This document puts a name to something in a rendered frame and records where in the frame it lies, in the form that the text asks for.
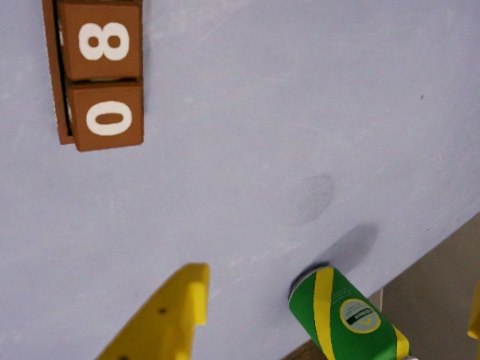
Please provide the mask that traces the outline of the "green and yellow drink can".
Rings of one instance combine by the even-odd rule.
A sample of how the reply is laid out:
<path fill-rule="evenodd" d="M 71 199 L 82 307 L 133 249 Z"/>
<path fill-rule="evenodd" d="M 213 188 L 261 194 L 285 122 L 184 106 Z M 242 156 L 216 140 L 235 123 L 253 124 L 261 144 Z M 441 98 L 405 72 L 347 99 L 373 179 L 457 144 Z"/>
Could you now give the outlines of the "green and yellow drink can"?
<path fill-rule="evenodd" d="M 289 309 L 328 360 L 418 360 L 408 339 L 335 267 L 314 268 Z"/>

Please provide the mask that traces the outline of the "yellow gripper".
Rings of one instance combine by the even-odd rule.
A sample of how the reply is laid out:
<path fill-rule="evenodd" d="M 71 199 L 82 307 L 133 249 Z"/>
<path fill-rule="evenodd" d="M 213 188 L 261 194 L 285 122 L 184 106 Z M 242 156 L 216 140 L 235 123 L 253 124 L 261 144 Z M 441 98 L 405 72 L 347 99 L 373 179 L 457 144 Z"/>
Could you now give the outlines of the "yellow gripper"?
<path fill-rule="evenodd" d="M 95 360 L 191 360 L 196 325 L 207 321 L 210 266 L 191 262 L 168 277 L 134 313 Z M 470 311 L 468 335 L 478 339 L 480 281 Z"/>

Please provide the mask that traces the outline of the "brown cube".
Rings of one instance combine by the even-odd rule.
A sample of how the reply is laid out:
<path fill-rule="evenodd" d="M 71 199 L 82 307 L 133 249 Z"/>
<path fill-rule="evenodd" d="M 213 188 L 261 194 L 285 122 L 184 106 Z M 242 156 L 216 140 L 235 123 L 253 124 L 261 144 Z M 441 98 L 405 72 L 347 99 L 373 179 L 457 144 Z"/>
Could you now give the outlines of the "brown cube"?
<path fill-rule="evenodd" d="M 57 0 L 62 60 L 71 80 L 142 74 L 141 6 L 132 0 Z"/>
<path fill-rule="evenodd" d="M 70 127 L 81 152 L 144 142 L 142 84 L 135 78 L 71 80 L 64 73 Z"/>

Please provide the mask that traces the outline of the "brown wooden calendar tray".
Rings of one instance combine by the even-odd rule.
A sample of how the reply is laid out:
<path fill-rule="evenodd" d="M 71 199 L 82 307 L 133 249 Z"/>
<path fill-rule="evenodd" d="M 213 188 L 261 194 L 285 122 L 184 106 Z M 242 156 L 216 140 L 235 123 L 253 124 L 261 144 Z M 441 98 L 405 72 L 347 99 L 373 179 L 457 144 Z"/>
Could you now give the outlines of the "brown wooden calendar tray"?
<path fill-rule="evenodd" d="M 132 0 L 139 3 L 142 10 L 142 74 L 135 77 L 143 86 L 143 0 Z M 60 32 L 58 23 L 57 0 L 41 0 L 47 58 L 49 65 L 52 96 L 58 128 L 60 145 L 75 144 L 69 120 L 64 64 L 62 60 Z"/>

